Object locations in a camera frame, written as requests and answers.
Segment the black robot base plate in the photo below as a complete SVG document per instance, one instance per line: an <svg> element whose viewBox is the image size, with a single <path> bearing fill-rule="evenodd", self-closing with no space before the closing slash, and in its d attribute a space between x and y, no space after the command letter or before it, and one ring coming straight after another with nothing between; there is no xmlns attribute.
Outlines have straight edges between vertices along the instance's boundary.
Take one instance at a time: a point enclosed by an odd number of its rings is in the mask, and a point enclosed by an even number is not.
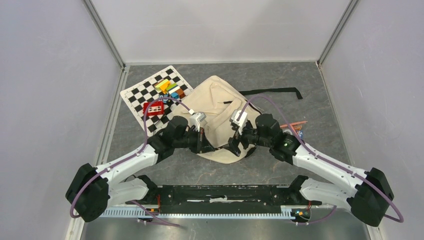
<svg viewBox="0 0 424 240"><path fill-rule="evenodd" d="M162 214L278 214L282 206L320 206L292 186L160 185L138 201L157 205Z"/></svg>

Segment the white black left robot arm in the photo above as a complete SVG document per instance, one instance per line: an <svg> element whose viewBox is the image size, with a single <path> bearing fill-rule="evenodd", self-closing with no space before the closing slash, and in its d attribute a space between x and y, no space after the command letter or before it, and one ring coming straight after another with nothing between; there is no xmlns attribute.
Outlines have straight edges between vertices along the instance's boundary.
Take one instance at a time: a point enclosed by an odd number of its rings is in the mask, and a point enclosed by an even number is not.
<svg viewBox="0 0 424 240"><path fill-rule="evenodd" d="M154 187L141 178L128 182L125 179L170 157L175 149L189 149L194 154L216 150L204 128L190 127L185 118L175 116L135 150L98 166L82 165L65 193L71 204L71 217L82 218L88 223L114 205L137 200L153 203L157 198Z"/></svg>

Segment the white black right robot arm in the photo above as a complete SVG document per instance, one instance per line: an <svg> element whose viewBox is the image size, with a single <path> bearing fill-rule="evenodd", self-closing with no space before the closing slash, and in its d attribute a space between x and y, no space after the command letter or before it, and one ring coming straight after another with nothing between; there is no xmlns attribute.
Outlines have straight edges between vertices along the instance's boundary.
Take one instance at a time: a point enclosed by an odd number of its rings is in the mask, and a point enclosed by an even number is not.
<svg viewBox="0 0 424 240"><path fill-rule="evenodd" d="M366 225L380 225L393 202L394 193L386 175L373 167L364 170L340 162L313 148L296 136L283 132L271 114L260 114L252 125L247 113L235 110L230 117L234 135L227 149L241 155L240 146L266 147L277 160L313 172L327 182L298 176L289 189L289 199L295 204L318 201L349 210Z"/></svg>

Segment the beige canvas backpack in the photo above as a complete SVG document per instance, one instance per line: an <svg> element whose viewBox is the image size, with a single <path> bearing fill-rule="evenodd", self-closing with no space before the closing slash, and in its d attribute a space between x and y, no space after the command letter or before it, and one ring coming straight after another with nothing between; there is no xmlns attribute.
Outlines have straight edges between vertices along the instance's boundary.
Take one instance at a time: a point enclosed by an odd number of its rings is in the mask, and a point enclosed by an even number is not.
<svg viewBox="0 0 424 240"><path fill-rule="evenodd" d="M215 147L215 151L199 153L198 156L221 164L232 164L243 158L248 158L254 151L254 145L241 149L240 156L236 156L224 149L230 137L235 133L232 130L230 117L235 110L241 110L246 104L247 96L266 92L296 93L300 100L302 95L295 87L257 88L247 91L237 91L232 85L217 75L210 76L200 83L182 103L195 112L203 112L205 120L200 123L204 129L206 139Z"/></svg>

